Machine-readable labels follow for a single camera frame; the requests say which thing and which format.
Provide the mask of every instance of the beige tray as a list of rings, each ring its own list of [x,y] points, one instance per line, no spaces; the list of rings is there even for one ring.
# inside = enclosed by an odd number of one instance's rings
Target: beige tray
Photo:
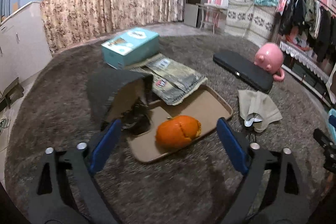
[[[163,101],[155,101],[150,104],[150,109],[151,129],[138,136],[129,135],[127,137],[133,156],[143,163],[153,162],[177,151],[162,148],[155,142],[157,127],[168,117],[188,115],[199,120],[202,131],[200,136],[193,141],[195,142],[211,133],[216,128],[219,118],[229,119],[233,114],[230,105],[206,85],[201,85],[198,90],[177,106],[169,106]]]

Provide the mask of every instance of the black case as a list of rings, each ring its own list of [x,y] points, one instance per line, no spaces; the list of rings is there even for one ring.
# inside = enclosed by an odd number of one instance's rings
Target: black case
[[[273,76],[236,52],[223,50],[214,54],[213,61],[257,90],[269,93],[272,89]]]

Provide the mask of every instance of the pink piggy bank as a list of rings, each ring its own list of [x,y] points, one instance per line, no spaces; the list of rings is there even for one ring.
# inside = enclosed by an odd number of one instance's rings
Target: pink piggy bank
[[[266,43],[256,53],[254,64],[273,75],[274,81],[281,82],[285,78],[285,71],[281,68],[284,55],[275,43]]]

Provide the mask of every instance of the shaggy rug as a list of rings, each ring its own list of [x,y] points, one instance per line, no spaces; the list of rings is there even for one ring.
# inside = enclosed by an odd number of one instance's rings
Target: shaggy rug
[[[161,37],[161,52],[207,76],[232,107],[230,124],[244,131],[239,116],[238,89],[252,89],[212,61],[220,49],[253,59],[257,46],[232,36]],[[67,149],[98,132],[90,120],[86,82],[104,66],[100,43],[73,48],[53,58],[23,101],[11,132],[5,165],[9,196],[26,214],[28,189],[36,165],[47,147]],[[325,129],[320,113],[290,75],[274,83],[270,97],[283,119],[257,137],[261,146],[281,151],[289,147],[309,186],[314,208],[326,183],[322,149],[313,139]],[[230,203],[242,176],[230,163],[215,133],[157,163],[137,162],[125,137],[96,180],[124,223],[213,223]],[[78,190],[73,193],[84,210]]]

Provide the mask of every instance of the white lace trim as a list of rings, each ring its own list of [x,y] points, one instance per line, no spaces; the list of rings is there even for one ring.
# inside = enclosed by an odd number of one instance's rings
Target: white lace trim
[[[317,65],[302,51],[298,48],[288,45],[287,43],[281,41],[280,49],[289,54],[291,57],[294,57],[300,63],[305,65],[308,69],[310,69],[315,75],[317,75],[324,83],[327,83],[329,76],[321,70]]]

